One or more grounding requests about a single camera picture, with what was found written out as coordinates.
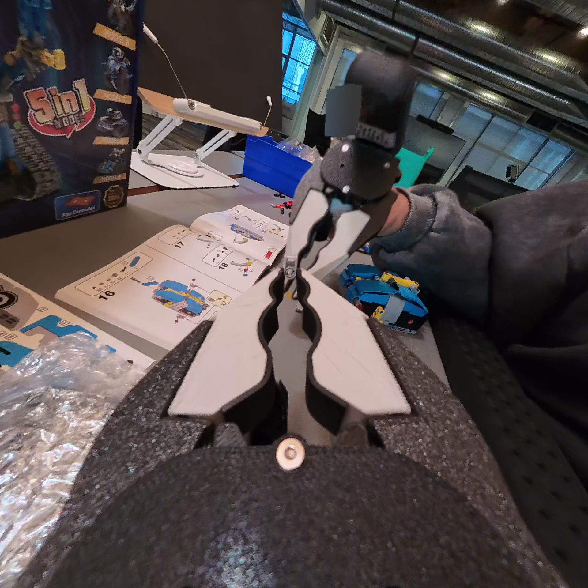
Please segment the person's right hand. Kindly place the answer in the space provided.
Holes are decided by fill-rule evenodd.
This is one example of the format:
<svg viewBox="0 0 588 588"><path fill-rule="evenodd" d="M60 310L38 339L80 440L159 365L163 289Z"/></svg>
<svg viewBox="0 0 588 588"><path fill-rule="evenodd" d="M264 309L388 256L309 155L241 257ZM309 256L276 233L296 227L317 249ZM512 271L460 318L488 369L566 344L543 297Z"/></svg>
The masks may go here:
<svg viewBox="0 0 588 588"><path fill-rule="evenodd" d="M377 237L386 237L399 232L408 233L412 230L413 195L400 187L393 187L392 194L395 195L396 200Z"/></svg>

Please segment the white laptop stand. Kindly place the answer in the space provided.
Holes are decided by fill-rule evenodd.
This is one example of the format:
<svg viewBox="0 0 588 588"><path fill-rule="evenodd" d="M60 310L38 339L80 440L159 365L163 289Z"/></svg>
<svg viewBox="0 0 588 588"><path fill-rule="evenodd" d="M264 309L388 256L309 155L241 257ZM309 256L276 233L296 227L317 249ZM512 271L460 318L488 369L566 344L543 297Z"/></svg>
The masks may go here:
<svg viewBox="0 0 588 588"><path fill-rule="evenodd" d="M203 160L237 134L262 137L268 127L260 121L233 115L187 98L172 98L139 87L144 103L164 117L138 144L131 157L131 169L153 183L169 189L237 187L238 181L206 165ZM202 123L220 132L192 155L153 153L153 150L183 122Z"/></svg>

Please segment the white instruction booklet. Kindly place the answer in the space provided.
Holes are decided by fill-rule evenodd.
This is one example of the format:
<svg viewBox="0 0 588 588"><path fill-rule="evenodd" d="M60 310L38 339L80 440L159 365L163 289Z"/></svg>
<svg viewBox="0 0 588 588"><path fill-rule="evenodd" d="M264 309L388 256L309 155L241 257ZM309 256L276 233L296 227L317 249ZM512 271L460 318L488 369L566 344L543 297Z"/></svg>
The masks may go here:
<svg viewBox="0 0 588 588"><path fill-rule="evenodd" d="M55 298L166 350L275 263L289 226L243 205L173 225Z"/></svg>

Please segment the dark blue toy kit box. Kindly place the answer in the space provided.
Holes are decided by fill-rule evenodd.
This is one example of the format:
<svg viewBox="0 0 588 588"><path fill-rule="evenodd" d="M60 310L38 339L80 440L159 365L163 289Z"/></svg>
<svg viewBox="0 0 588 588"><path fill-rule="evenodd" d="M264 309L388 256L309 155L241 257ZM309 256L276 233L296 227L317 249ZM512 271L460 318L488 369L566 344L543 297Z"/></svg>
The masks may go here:
<svg viewBox="0 0 588 588"><path fill-rule="evenodd" d="M1 238L127 203L144 1L1 1Z"/></svg>

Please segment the silver ceiling duct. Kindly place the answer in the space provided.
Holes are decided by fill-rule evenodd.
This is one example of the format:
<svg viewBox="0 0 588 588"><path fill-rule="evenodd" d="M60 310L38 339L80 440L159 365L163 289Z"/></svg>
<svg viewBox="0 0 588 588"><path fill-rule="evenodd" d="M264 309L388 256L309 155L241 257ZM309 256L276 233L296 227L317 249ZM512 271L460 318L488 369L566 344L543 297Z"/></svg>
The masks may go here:
<svg viewBox="0 0 588 588"><path fill-rule="evenodd" d="M430 67L587 128L587 1L318 1Z"/></svg>

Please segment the grey desk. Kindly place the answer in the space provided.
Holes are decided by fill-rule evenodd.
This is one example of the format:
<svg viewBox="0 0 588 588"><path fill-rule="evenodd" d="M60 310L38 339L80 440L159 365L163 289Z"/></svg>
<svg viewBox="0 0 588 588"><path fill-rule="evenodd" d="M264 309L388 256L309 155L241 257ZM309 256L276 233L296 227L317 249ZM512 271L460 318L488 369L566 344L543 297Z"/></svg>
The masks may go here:
<svg viewBox="0 0 588 588"><path fill-rule="evenodd" d="M279 198L274 191L249 179L240 179L238 187L218 189L132 190L128 204L72 221L1 239L1 273L18 283L54 300L62 287L93 273L173 224L188 226L206 213L245 205L284 224L290 210L283 214L274 208ZM65 309L99 327L153 360L161 360L167 351L120 327L78 311ZM279 307L279 330L270 342L276 380L289 393L303 392L306 354L309 340L302 330L302 316L292 300L284 298ZM416 357L449 386L435 337L428 323L417 334L389 333L396 336Z"/></svg>

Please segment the clear plastic bag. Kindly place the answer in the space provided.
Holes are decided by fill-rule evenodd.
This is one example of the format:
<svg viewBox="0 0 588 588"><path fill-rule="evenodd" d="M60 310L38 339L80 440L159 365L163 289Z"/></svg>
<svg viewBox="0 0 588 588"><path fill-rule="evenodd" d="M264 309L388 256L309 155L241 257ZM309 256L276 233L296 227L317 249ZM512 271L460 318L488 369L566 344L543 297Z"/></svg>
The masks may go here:
<svg viewBox="0 0 588 588"><path fill-rule="evenodd" d="M277 147L282 151L289 153L295 157L305 160L310 164L322 159L317 147L310 147L297 138L290 137L277 144Z"/></svg>

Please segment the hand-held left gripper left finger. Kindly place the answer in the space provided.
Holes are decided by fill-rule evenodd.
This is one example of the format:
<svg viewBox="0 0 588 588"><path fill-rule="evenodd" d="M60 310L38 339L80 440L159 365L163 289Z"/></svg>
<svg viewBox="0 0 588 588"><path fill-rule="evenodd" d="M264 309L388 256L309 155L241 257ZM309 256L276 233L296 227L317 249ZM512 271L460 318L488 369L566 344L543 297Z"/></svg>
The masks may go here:
<svg viewBox="0 0 588 588"><path fill-rule="evenodd" d="M168 408L169 416L232 422L242 433L266 419L276 395L269 342L278 330L280 303L281 270L274 269L220 313Z"/></svg>

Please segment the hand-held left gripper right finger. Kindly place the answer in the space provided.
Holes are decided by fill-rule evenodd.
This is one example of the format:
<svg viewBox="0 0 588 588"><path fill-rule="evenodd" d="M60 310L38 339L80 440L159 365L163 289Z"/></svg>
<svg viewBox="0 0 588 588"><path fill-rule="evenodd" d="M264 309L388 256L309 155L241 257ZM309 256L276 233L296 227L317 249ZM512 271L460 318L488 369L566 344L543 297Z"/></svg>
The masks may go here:
<svg viewBox="0 0 588 588"><path fill-rule="evenodd" d="M307 270L299 270L306 359L306 406L337 436L349 414L359 422L410 415L411 406L375 335L375 321Z"/></svg>

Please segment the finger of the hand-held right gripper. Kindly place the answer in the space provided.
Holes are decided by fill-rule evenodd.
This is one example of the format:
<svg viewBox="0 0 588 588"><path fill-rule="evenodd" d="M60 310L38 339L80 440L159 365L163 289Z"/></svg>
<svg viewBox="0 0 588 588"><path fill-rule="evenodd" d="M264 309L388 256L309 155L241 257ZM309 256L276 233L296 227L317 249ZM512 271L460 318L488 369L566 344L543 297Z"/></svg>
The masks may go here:
<svg viewBox="0 0 588 588"><path fill-rule="evenodd" d="M325 231L326 239L318 252L329 243L329 234L333 228L332 200L333 198L324 192L311 189L299 204L296 214L290 218L286 255L298 258L298 268L301 260L318 241L317 235L321 230Z"/></svg>
<svg viewBox="0 0 588 588"><path fill-rule="evenodd" d="M345 212L334 228L333 238L319 251L314 264L305 270L319 280L379 233L382 228L382 214L370 215L362 210Z"/></svg>

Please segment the blue storage bin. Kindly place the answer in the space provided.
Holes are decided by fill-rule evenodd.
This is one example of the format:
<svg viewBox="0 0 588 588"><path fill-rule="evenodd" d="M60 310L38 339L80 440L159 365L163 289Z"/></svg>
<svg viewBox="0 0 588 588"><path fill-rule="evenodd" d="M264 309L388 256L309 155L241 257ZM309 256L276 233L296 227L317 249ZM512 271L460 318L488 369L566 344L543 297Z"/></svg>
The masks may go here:
<svg viewBox="0 0 588 588"><path fill-rule="evenodd" d="M300 180L313 164L282 151L277 144L268 135L248 136L243 175L292 198Z"/></svg>

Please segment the clear bubble wrap bag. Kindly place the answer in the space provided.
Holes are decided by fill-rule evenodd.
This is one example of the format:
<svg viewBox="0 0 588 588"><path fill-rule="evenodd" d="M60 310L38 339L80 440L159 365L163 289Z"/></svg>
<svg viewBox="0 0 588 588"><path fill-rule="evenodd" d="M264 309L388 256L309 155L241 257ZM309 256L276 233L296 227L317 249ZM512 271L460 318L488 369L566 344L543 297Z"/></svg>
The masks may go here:
<svg viewBox="0 0 588 588"><path fill-rule="evenodd" d="M16 586L50 536L95 437L152 362L80 333L1 375L1 587Z"/></svg>

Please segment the blue toy car model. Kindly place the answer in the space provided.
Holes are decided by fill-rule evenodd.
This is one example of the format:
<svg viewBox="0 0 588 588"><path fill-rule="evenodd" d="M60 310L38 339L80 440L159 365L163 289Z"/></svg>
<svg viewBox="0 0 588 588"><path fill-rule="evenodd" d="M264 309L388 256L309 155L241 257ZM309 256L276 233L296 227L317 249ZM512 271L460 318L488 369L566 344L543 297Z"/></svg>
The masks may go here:
<svg viewBox="0 0 588 588"><path fill-rule="evenodd" d="M419 283L376 266L351 263L339 276L345 299L384 327L416 334L428 317Z"/></svg>

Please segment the teal green panel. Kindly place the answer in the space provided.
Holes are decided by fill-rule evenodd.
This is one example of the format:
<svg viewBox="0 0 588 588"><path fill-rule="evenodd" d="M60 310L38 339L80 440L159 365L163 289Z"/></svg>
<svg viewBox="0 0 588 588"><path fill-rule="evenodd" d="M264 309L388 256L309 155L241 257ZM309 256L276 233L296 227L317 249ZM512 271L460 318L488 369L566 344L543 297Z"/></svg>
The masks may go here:
<svg viewBox="0 0 588 588"><path fill-rule="evenodd" d="M416 184L416 180L422 172L424 165L434 152L434 148L430 148L424 155L419 155L408 149L401 148L396 154L399 160L398 168L401 173L401 178L394 187L409 188Z"/></svg>

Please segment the black screen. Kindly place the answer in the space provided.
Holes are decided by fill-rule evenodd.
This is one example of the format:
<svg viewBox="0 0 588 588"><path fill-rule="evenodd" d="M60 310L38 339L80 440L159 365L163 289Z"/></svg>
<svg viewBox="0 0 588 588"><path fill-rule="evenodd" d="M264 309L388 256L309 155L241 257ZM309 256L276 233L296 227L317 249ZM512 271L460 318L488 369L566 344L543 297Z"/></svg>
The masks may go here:
<svg viewBox="0 0 588 588"><path fill-rule="evenodd" d="M146 1L138 85L282 130L283 1Z"/></svg>

